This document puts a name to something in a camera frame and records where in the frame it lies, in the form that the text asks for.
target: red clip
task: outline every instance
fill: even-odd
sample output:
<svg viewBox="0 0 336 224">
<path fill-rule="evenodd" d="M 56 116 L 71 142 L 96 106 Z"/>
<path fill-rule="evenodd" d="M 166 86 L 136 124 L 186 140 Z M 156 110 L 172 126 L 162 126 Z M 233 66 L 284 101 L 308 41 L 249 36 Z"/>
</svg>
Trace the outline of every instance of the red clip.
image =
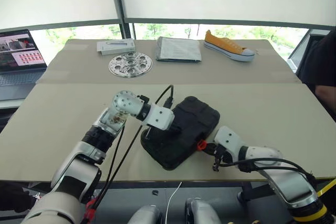
<svg viewBox="0 0 336 224">
<path fill-rule="evenodd" d="M 202 151 L 206 148 L 207 142 L 205 140 L 200 140 L 197 144 L 197 150 Z"/>
<path fill-rule="evenodd" d="M 89 202 L 87 202 L 87 204 L 86 204 L 86 211 L 85 211 L 85 214 L 84 214 L 84 219 L 88 220 L 86 223 L 91 223 L 95 214 L 96 214 L 96 210 L 91 208 L 92 205 L 96 202 L 96 199 L 97 198 L 92 199 Z"/>
</svg>

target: beige table surface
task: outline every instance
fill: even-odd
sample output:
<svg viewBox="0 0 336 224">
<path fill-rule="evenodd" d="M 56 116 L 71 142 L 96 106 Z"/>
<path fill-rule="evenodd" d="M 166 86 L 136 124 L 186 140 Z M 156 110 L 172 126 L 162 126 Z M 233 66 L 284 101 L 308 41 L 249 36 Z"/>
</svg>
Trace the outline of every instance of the beige table surface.
<svg viewBox="0 0 336 224">
<path fill-rule="evenodd" d="M 136 50 L 150 56 L 153 68 L 137 78 L 120 78 L 108 69 L 115 56 L 97 52 L 98 40 L 72 39 L 48 66 L 39 83 L 127 84 L 221 84 L 301 83 L 267 40 L 237 40 L 256 52 L 252 62 L 239 62 L 205 48 L 200 41 L 202 62 L 177 63 L 155 60 L 155 40 L 136 40 Z"/>
<path fill-rule="evenodd" d="M 50 181 L 111 98 L 128 89 L 153 101 L 165 84 L 38 84 L 0 135 L 0 179 Z M 336 124 L 304 84 L 176 85 L 174 105 L 194 95 L 217 109 L 250 146 L 273 146 L 317 177 L 336 175 Z M 129 118 L 118 160 L 140 122 Z M 211 141 L 215 132 L 208 138 Z M 101 165 L 106 178 L 115 144 Z M 164 170 L 138 139 L 116 180 L 255 180 L 257 173 L 230 167 L 212 171 L 213 157 L 197 152 L 173 171 Z"/>
</svg>

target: box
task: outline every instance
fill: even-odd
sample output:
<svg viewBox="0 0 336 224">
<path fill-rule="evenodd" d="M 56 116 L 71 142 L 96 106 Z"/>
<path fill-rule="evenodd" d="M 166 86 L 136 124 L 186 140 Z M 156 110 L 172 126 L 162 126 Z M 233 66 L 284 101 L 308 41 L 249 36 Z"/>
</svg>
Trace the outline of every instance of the box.
<svg viewBox="0 0 336 224">
<path fill-rule="evenodd" d="M 120 54 L 123 52 L 134 52 L 135 44 L 133 39 L 114 39 L 97 42 L 97 52 L 102 55 Z"/>
</svg>

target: black bag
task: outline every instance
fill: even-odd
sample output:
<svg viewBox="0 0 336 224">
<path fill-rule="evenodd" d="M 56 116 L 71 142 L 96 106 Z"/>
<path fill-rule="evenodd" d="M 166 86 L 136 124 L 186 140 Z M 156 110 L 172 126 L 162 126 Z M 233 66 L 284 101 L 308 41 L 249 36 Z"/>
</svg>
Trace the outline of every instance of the black bag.
<svg viewBox="0 0 336 224">
<path fill-rule="evenodd" d="M 187 97 L 173 109 L 175 119 L 167 131 L 156 128 L 141 134 L 143 148 L 163 168 L 173 170 L 197 150 L 218 124 L 220 114 L 196 97 Z"/>
</svg>

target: window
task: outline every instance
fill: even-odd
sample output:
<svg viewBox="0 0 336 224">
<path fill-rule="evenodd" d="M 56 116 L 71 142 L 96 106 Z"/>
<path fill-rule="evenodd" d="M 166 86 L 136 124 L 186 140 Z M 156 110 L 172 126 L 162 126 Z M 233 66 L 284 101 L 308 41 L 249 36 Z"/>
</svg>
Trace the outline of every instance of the window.
<svg viewBox="0 0 336 224">
<path fill-rule="evenodd" d="M 296 72 L 296 70 L 299 68 L 299 65 L 301 63 L 301 60 L 303 57 L 307 56 L 304 55 L 306 52 L 306 47 L 308 45 L 308 41 L 310 39 L 310 36 L 325 36 L 329 33 L 329 30 L 318 30 L 318 29 L 312 29 L 308 31 L 306 37 L 302 40 L 301 44 L 298 45 L 298 47 L 295 49 L 295 51 L 291 54 L 289 59 L 287 60 L 288 65 L 293 70 L 293 72 Z"/>
<path fill-rule="evenodd" d="M 121 39 L 119 25 L 78 26 L 30 31 L 48 65 L 68 39 Z"/>
<path fill-rule="evenodd" d="M 267 39 L 276 52 L 287 60 L 308 29 L 269 26 L 229 26 L 198 24 L 134 24 L 137 39 L 204 39 L 207 30 L 229 39 Z"/>
</svg>

